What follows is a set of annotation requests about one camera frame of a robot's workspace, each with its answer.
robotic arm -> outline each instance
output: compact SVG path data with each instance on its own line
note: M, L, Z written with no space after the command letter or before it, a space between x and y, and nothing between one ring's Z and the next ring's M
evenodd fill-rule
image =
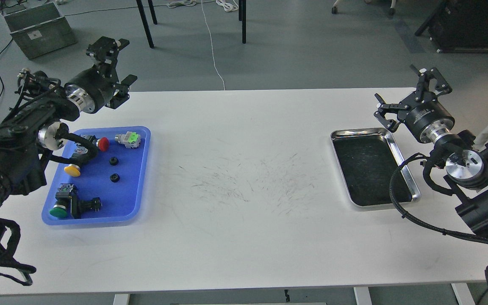
M119 82L116 73L118 54L128 44L128 40L116 41L108 37L90 44L86 54L93 60L93 66L64 86L59 79L49 78L42 71L33 74L27 69L21 71L20 98L0 124L0 206L9 195L27 195L46 185L44 170L48 161L80 165L95 157L97 147L70 133L60 120L74 121L80 112L94 114L103 106L116 109L129 99L129 86L137 77L128 75ZM53 156L53 151L62 148L66 140L80 143L89 153L76 159ZM31 285L29 274L35 272L35 268L13 258L19 241L19 226L0 219L0 241L6 228L10 228L11 237L7 248L0 243L0 266L19 270L25 280L0 275Z
M416 90L398 104L387 104L376 94L379 103L374 116L391 132L395 132L400 124L405 124L418 142L434 143L430 157L422 157L426 159L422 163L424 180L428 186L439 193L457 196L461 204L455 210L475 235L426 224L409 214L393 198L391 200L403 217L423 227L437 230L445 235L488 244L488 189L474 198L467 197L461 190L463 187L480 191L488 187L488 143L484 150L476 151L472 148L475 139L472 133L467 130L457 135L451 133L450 129L455 125L455 119L438 102L440 95L452 92L451 87L436 68L418 71L412 66L412 69L419 76ZM430 91L430 81L433 79L436 79L435 91ZM387 119L386 114L396 114L397 120ZM417 160L416 155L408 160ZM437 185L430 178L430 172L434 167L446 171L444 180L449 189ZM485 274L488 282L488 267Z

white table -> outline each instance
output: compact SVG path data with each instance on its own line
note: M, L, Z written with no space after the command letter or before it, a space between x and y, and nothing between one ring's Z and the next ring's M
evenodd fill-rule
M48 186L11 197L0 217L20 224L15 257L38 271L31 287L0 278L0 295L484 280L488 246L350 204L331 132L381 127L374 93L393 103L411 91L134 92L118 110L83 114L71 130L151 130L141 210L126 226L55 227L40 215ZM405 127L395 139L405 157L432 148ZM410 168L422 199L408 210L469 232L457 199Z

blue tray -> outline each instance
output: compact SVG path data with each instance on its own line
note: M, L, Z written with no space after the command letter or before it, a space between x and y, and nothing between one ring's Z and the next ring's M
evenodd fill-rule
M114 136L128 131L141 135L141 145L130 149L116 143ZM141 208L141 195L144 182L148 150L150 146L150 130L143 126L93 128L75 131L77 135L95 135L97 138L107 137L110 146L107 151L99 151L97 157L82 166L78 177L71 177L64 172L67 164L59 164L50 191L42 209L42 220L50 226L71 224L102 224L108 222L124 222L133 218ZM63 157L70 158L76 144L69 141L65 145ZM116 157L119 163L111 166L108 162ZM117 173L120 181L111 182L110 175ZM81 200L91 200L100 197L101 210L88 211L81 219L74 219L70 214L66 218L58 219L50 215L49 211L56 202L55 195L60 183L73 183L78 189Z

stainless steel tray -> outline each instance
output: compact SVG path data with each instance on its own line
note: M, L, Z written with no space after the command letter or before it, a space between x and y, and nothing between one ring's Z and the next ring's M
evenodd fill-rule
M392 206L389 180L404 161L393 134L384 128L337 130L331 140L351 202L361 208ZM421 196L408 166L395 182L399 201L414 202Z

gray floor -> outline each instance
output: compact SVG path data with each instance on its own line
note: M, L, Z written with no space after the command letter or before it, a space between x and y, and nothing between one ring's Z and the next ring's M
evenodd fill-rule
M246 45L240 43L238 13L226 13L213 3L204 8L216 65L228 90L412 87L417 79L408 68L410 64L435 66L454 90L441 102L457 120L455 131L470 129L479 133L488 123L488 54L437 54L426 34L413 36L437 2L399 1L396 15L388 18L390 2L386 0L370 5L361 0L344 1L338 15L330 12L333 0L248 1ZM28 5L40 3L29 0ZM71 0L59 8L64 14L73 14L134 4L133 0ZM159 7L157 15L159 24L150 22L155 50L147 46L136 8L68 16L79 42L34 60L27 60L12 43L0 58L0 73L6 84L0 121L16 102L13 91L22 67L43 70L66 81L91 65L84 50L102 35L130 40L130 46L120 54L118 71L120 75L132 73L139 77L132 91L223 89L212 65L211 42L201 6ZM9 40L8 28L0 16L0 50ZM482 284L471 285L475 298L484 289ZM351 289L297 289L290 290L290 295L292 302L355 303ZM379 287L372 288L371 295L374 305L456 304L449 285ZM130 303L284 301L282 289L269 289L138 294ZM34 302L100 305L110 304L112 295L0 297L0 304Z

